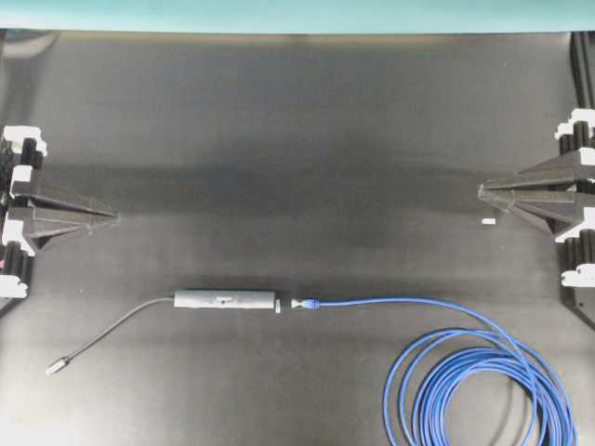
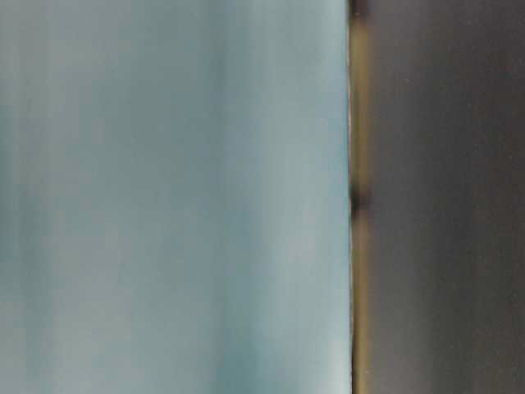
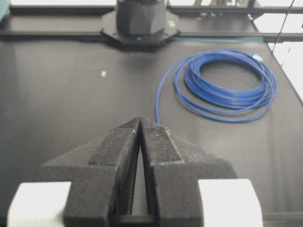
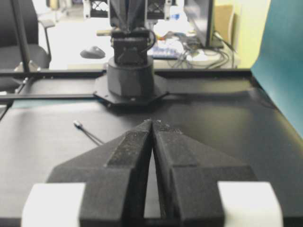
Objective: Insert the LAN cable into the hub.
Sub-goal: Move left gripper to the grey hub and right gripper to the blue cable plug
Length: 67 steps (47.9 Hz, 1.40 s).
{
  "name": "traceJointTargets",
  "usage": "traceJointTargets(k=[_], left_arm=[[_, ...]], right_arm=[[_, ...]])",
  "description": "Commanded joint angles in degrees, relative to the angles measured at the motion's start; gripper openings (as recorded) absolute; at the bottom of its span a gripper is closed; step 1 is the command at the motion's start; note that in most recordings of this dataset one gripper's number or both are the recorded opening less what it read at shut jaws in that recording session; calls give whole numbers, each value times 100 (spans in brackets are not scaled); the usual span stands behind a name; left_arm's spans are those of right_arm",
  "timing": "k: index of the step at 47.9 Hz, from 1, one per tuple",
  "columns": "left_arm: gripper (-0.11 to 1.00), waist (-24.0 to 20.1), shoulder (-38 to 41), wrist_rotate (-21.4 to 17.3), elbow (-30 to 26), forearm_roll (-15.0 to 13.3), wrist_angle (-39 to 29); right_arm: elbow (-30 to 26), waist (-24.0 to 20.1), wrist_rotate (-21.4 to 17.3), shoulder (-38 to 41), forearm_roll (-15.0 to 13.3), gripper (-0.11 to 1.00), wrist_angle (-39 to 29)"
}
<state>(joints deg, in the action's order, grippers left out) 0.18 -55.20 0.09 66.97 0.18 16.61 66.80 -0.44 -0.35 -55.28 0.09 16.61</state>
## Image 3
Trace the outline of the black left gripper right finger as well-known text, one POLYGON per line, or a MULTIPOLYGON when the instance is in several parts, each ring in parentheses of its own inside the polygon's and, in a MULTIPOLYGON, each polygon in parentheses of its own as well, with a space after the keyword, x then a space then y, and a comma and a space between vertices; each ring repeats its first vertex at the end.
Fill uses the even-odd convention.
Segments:
POLYGON ((140 119, 148 212, 160 227, 201 227, 203 208, 198 180, 235 179, 232 164, 140 119))

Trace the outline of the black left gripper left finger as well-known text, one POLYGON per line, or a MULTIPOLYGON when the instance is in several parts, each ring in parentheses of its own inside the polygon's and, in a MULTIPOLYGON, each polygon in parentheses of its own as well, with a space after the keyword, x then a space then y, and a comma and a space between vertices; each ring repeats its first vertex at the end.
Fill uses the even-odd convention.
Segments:
POLYGON ((39 181, 70 181, 63 212, 66 227, 108 227, 132 213, 140 119, 112 129, 39 167, 39 181))

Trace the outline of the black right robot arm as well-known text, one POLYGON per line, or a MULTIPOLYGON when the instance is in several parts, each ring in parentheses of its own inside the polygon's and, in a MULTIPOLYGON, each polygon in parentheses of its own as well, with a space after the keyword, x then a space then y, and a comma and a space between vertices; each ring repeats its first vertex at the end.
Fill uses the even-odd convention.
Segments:
MULTIPOLYGON (((119 0, 101 32, 126 45, 157 45, 178 33, 169 16, 162 0, 119 0)), ((160 227, 205 226, 198 181, 235 178, 230 162, 146 118, 140 119, 139 143, 148 213, 160 227)))

